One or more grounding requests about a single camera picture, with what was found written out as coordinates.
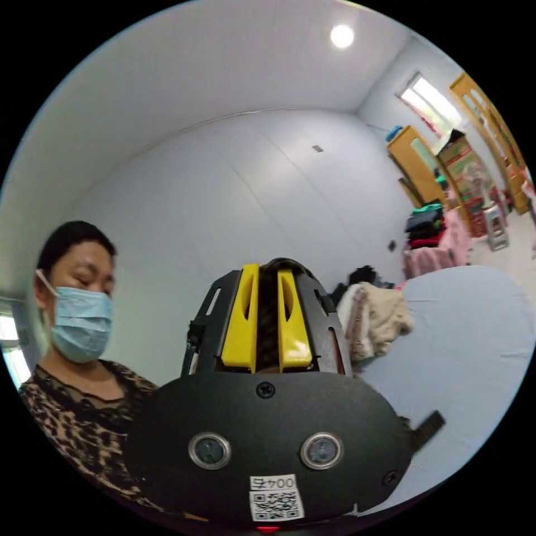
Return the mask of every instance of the wooden wardrobe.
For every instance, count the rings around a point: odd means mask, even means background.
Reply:
[[[434,199],[441,199],[446,202],[445,193],[436,182],[434,175],[434,170],[439,169],[439,172],[448,181],[449,186],[456,195],[458,205],[460,206],[460,216],[466,223],[469,222],[469,216],[463,206],[460,193],[452,177],[441,161],[432,153],[430,146],[412,126],[404,127],[388,143],[387,150],[398,167],[406,174],[425,203],[430,203]]]
[[[527,196],[521,190],[525,180],[525,161],[514,136],[499,111],[467,73],[462,73],[450,86],[457,102],[489,147],[510,191],[515,210],[528,210]]]

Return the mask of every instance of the white ceiling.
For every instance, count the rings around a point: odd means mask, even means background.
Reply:
[[[349,49],[329,43],[337,23],[355,29]],[[62,82],[19,146],[0,207],[0,295],[23,294],[47,234],[120,162],[232,113],[354,111],[408,38],[335,0],[198,0],[128,28]]]

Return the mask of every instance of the light blue bedsheet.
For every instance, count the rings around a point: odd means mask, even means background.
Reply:
[[[403,503],[465,465],[508,410],[536,343],[528,298],[502,272],[439,270],[408,281],[404,295],[413,332],[365,364],[362,377],[412,426],[436,409],[447,424],[414,457],[388,501],[361,515]]]

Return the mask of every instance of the face mask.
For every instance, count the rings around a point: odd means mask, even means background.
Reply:
[[[50,286],[41,271],[38,277],[56,297],[51,329],[54,346],[73,363],[89,363],[103,353],[112,329],[112,300],[102,292]]]

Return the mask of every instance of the black background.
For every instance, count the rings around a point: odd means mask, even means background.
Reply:
[[[20,2],[4,7],[0,16],[2,179],[29,123],[68,73],[116,33],[172,5],[144,4],[94,1],[63,8],[44,2],[36,8]],[[365,4],[418,31],[459,63],[498,107],[529,168],[535,169],[531,132],[535,114],[534,108],[525,106],[527,102],[533,106],[534,98],[530,3],[390,0]],[[439,28],[442,33],[434,33]],[[3,364],[0,372],[4,377],[0,391],[4,411],[2,519],[12,524],[11,530],[61,534],[164,531],[115,506],[71,470],[22,406]],[[534,402],[533,397],[529,399],[529,383],[533,375],[531,366],[506,417],[467,466],[418,506],[369,532],[483,533],[530,527]]]

